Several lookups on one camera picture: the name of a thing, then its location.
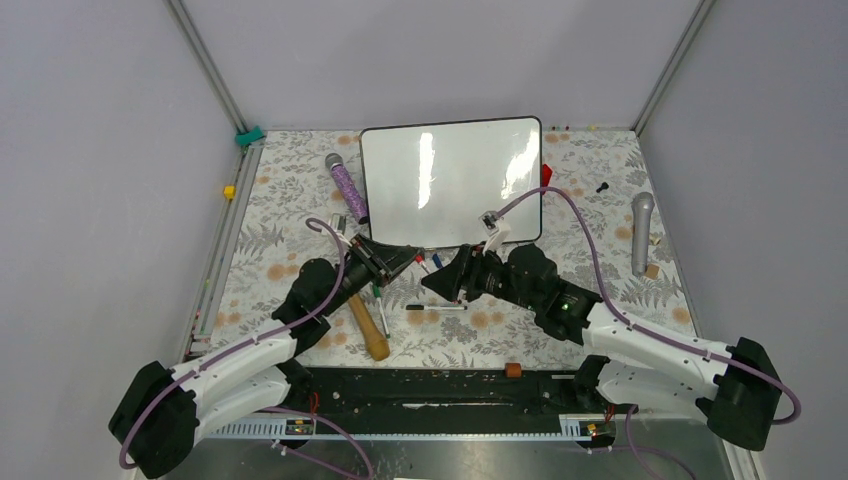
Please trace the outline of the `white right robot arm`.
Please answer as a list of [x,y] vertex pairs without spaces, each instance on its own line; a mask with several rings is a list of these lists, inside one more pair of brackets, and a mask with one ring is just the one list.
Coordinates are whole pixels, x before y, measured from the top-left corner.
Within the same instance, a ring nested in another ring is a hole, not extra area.
[[554,261],[533,244],[505,260],[464,245],[456,258],[426,275],[422,285],[454,301],[483,294],[525,308],[556,340],[602,349],[626,362],[589,358],[573,386],[575,402],[597,412],[608,403],[686,415],[738,447],[765,448],[781,391],[765,348],[688,337],[614,309],[602,296],[561,278]]

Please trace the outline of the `white whiteboard black frame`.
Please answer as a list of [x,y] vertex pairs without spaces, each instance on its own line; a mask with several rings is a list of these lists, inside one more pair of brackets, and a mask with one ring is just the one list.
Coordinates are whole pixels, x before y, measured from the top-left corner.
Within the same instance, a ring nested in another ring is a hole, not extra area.
[[360,151],[373,240],[441,249],[478,243],[480,220],[516,198],[511,241],[542,233],[542,128],[534,116],[369,128]]

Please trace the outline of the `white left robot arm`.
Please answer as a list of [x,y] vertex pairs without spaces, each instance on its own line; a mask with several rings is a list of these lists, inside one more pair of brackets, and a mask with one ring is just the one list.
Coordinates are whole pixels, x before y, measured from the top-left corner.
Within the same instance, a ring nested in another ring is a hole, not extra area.
[[313,376],[297,356],[329,332],[329,316],[351,297],[388,285],[421,253],[357,235],[338,263],[305,262],[283,303],[250,333],[173,367],[142,367],[108,424],[120,464],[159,478],[223,426],[269,407],[304,407]]

